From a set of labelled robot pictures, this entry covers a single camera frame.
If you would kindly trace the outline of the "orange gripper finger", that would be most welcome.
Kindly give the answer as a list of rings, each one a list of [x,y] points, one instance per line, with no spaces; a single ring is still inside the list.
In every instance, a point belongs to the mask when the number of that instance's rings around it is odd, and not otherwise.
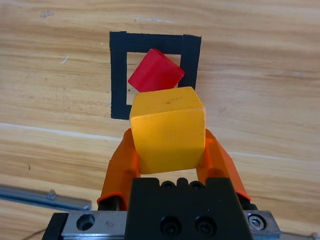
[[[196,168],[196,173],[202,184],[205,184],[208,178],[229,178],[238,195],[252,200],[246,192],[233,159],[208,129],[205,130],[202,164]]]
[[[99,210],[127,210],[132,181],[141,176],[139,157],[132,130],[128,129],[108,163],[100,198]]]

